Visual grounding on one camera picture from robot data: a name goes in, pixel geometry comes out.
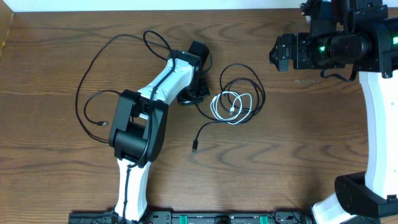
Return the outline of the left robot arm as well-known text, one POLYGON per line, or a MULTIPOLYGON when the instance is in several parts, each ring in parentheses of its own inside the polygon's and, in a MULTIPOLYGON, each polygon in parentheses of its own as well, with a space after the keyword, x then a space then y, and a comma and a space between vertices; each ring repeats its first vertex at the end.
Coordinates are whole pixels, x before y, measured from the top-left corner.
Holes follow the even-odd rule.
POLYGON ((187 51, 173 50, 147 86, 121 93, 109 134, 120 173, 112 223, 139 223, 144 216, 149 169, 164 143, 169 106, 173 100, 194 105, 209 96, 203 71, 209 54, 206 44, 195 40, 187 51))

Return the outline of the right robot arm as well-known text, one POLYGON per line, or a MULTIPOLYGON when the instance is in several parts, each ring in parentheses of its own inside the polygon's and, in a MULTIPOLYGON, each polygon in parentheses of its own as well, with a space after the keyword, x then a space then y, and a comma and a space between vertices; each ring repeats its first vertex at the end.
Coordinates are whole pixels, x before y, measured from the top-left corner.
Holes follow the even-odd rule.
POLYGON ((335 191, 299 223, 379 223, 397 214, 397 19, 381 0, 316 1, 300 5, 310 30, 278 36, 269 60, 286 72, 319 70, 324 79, 351 65, 349 81, 364 93, 368 165, 341 175, 335 191))

